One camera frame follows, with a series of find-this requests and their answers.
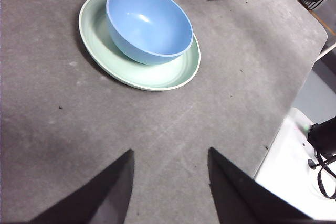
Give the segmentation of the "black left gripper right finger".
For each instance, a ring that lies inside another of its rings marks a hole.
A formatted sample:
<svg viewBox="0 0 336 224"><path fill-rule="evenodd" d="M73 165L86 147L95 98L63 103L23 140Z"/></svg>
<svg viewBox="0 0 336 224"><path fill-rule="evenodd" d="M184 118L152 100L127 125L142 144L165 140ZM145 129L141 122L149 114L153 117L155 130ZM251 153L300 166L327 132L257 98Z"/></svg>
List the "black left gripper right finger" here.
<svg viewBox="0 0 336 224"><path fill-rule="evenodd" d="M208 150L208 172L220 223L312 223L213 147Z"/></svg>

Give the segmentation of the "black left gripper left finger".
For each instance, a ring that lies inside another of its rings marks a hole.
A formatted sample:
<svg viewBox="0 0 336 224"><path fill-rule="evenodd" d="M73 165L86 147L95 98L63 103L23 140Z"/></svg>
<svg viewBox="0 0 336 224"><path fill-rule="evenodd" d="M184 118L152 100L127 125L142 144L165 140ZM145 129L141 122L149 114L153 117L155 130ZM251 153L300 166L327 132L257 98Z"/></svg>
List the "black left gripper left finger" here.
<svg viewBox="0 0 336 224"><path fill-rule="evenodd" d="M127 150L85 185L30 223L124 223L132 195L134 151Z"/></svg>

